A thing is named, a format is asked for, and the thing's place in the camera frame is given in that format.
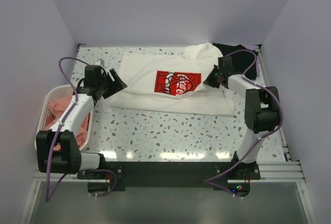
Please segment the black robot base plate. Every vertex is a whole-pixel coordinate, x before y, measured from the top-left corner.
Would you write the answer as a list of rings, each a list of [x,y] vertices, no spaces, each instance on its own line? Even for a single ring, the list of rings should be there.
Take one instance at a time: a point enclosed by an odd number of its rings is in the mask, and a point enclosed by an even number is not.
[[[239,165],[231,171],[232,162],[106,162],[97,172],[80,172],[78,179],[88,182],[90,193],[110,189],[125,191],[129,187],[227,189],[236,196],[250,192],[252,180],[260,180],[256,163]]]

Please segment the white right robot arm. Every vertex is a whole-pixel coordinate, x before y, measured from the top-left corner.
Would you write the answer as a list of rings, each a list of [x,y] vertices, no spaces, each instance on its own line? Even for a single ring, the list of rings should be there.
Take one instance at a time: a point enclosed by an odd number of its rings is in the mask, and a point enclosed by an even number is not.
[[[223,86],[245,100],[244,121],[247,131],[230,166],[232,176],[241,179],[249,172],[247,164],[257,161],[264,140],[282,124],[278,90],[274,86],[259,85],[235,71],[231,57],[218,58],[218,65],[213,67],[204,84],[213,88]]]

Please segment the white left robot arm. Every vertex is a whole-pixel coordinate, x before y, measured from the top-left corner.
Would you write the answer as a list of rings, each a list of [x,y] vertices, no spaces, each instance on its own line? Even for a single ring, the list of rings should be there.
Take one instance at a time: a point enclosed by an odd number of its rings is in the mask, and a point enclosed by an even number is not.
[[[94,178],[107,173],[106,159],[98,153],[82,153],[76,136],[97,102],[125,89],[127,85],[114,69],[87,65],[84,78],[73,88],[72,99],[59,120],[36,135],[38,169],[43,173],[76,174],[88,170]]]

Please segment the white t-shirt red print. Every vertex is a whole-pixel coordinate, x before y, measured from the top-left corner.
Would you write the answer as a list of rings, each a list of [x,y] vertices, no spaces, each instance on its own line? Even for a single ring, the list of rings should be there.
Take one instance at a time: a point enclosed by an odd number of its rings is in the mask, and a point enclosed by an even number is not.
[[[127,88],[111,97],[118,108],[231,116],[234,102],[228,89],[204,80],[217,65],[221,51],[207,42],[185,48],[181,55],[126,53],[118,75]]]

